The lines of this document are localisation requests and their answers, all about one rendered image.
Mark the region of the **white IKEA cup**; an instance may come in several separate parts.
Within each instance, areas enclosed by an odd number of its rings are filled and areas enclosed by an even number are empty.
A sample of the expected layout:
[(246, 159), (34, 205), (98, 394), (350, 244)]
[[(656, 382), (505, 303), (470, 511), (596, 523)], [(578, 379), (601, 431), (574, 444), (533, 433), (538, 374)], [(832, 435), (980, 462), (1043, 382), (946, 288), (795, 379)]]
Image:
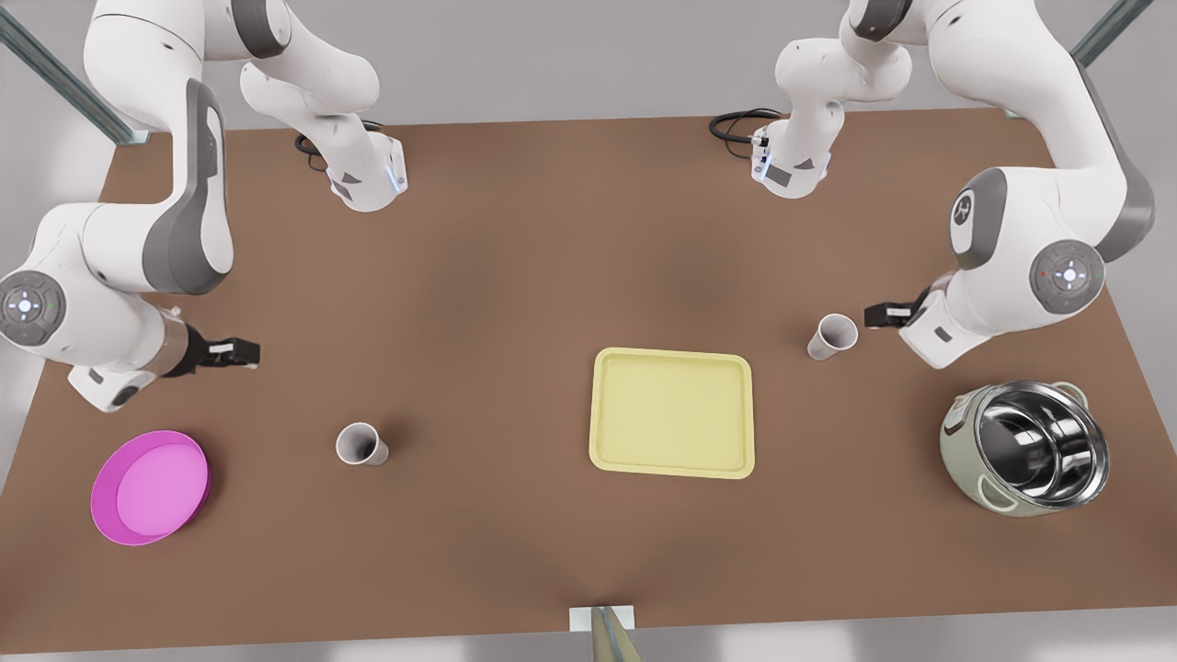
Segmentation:
[(859, 330), (847, 315), (824, 315), (814, 335), (807, 340), (807, 356), (812, 360), (827, 360), (838, 352), (853, 347), (858, 338)]
[(337, 435), (335, 454), (350, 465), (379, 466), (388, 458), (388, 446), (380, 439), (375, 426), (355, 422), (344, 426)]

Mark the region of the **yellow rectangular tray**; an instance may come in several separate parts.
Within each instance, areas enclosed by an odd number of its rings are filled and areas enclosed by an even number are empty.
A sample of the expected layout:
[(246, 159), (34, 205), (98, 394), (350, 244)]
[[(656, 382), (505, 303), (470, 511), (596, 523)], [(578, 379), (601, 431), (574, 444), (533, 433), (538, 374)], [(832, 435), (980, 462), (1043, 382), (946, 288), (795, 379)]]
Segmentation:
[(747, 478), (754, 470), (749, 360), (605, 347), (594, 358), (588, 459), (619, 474)]

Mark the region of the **pink round plate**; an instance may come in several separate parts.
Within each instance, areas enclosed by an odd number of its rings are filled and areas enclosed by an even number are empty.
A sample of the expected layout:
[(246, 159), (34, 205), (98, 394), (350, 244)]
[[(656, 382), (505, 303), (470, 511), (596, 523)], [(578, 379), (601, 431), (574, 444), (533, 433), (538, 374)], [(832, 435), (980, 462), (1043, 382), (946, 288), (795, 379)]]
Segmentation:
[(142, 547), (179, 531), (210, 498), (206, 454), (188, 435), (157, 430), (126, 441), (100, 468), (91, 490), (97, 531)]

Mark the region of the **steel pot with green shell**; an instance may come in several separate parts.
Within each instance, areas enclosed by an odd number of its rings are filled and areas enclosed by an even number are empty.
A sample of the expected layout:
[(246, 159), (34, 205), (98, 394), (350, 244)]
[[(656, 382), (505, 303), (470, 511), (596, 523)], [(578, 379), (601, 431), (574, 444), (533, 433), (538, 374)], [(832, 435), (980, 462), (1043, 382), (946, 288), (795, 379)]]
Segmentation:
[(967, 498), (1008, 517), (1085, 507), (1110, 474), (1108, 439), (1072, 382), (1000, 382), (958, 395), (939, 452)]

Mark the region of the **silver frame post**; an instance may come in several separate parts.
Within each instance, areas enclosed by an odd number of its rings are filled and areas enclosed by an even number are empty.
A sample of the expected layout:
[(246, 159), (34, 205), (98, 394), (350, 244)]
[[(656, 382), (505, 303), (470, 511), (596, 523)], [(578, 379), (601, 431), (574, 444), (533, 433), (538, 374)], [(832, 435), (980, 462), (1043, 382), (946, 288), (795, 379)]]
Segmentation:
[(1090, 67), (1152, 4), (1153, 0), (1115, 0), (1100, 20), (1070, 49), (1070, 55), (1080, 67)]
[(583, 605), (568, 609), (570, 633), (591, 633), (592, 662), (643, 662), (630, 633), (634, 605)]
[(144, 145), (151, 132), (131, 130), (114, 110), (109, 108), (64, 62), (16, 20), (16, 16), (0, 6), (0, 44), (7, 47), (29, 71), (45, 81), (51, 90), (66, 100), (86, 120), (114, 145)]

